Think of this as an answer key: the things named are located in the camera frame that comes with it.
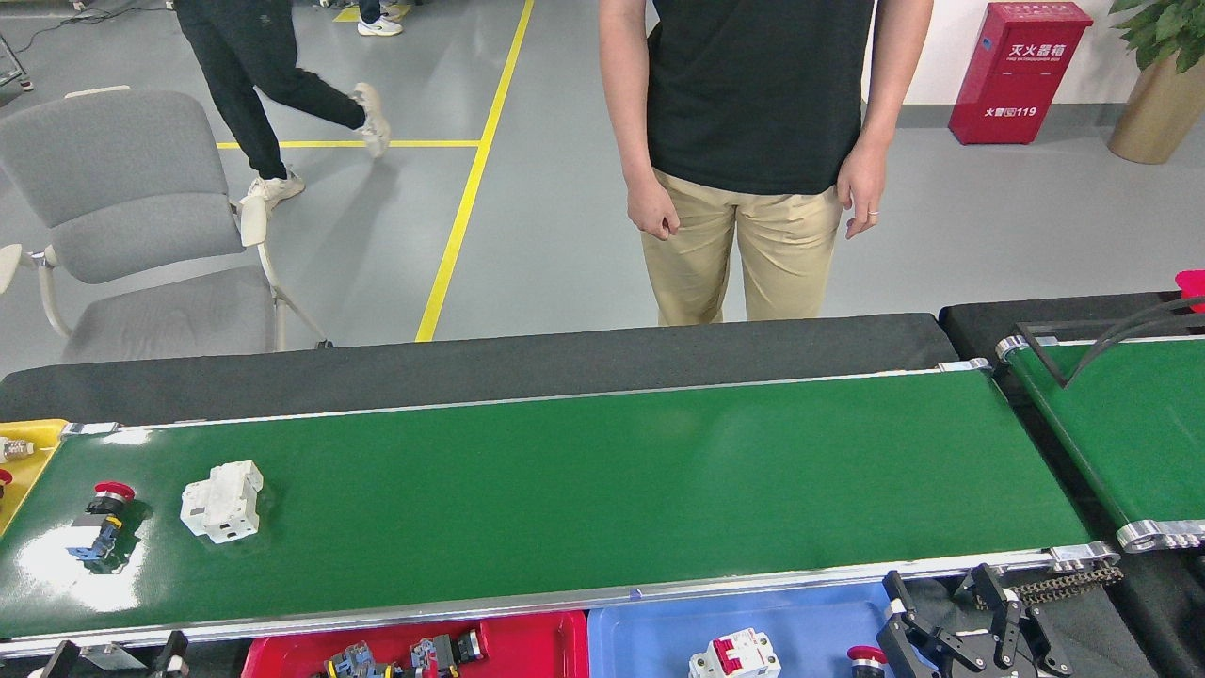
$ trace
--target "blue switch component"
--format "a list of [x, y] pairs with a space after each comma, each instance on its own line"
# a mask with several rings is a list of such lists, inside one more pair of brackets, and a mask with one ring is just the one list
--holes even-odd
[[328, 678], [402, 678], [411, 672], [396, 671], [392, 664], [377, 664], [368, 644], [357, 643], [327, 660]]
[[122, 523], [111, 515], [84, 514], [71, 524], [82, 535], [96, 530], [92, 544], [88, 547], [69, 547], [67, 553], [83, 562], [98, 561], [108, 558], [117, 546], [117, 533], [122, 530]]

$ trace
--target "potted plant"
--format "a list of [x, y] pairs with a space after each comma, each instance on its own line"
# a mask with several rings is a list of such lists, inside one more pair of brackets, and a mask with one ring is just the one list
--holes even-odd
[[1138, 10], [1116, 28], [1141, 70], [1109, 149], [1159, 164], [1205, 112], [1205, 0], [1115, 0], [1110, 13]]

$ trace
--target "chair backrest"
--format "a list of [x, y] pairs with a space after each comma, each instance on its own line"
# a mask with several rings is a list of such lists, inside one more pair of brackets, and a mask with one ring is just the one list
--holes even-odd
[[98, 92], [12, 113], [0, 167], [83, 282], [243, 249], [213, 131], [188, 95]]

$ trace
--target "red fire extinguisher cabinet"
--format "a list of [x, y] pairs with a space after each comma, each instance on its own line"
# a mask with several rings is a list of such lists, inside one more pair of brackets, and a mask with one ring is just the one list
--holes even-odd
[[1029, 143], [1092, 17], [1075, 2], [988, 2], [950, 129], [963, 143]]

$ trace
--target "walking person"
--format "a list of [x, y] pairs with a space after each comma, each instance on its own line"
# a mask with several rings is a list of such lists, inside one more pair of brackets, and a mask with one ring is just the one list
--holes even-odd
[[389, 123], [381, 96], [368, 83], [351, 95], [296, 65], [298, 45], [289, 0], [176, 0], [180, 29], [188, 39], [213, 104], [259, 176], [247, 190], [271, 210], [305, 189], [284, 166], [259, 88], [269, 99], [354, 130], [374, 158], [389, 147]]

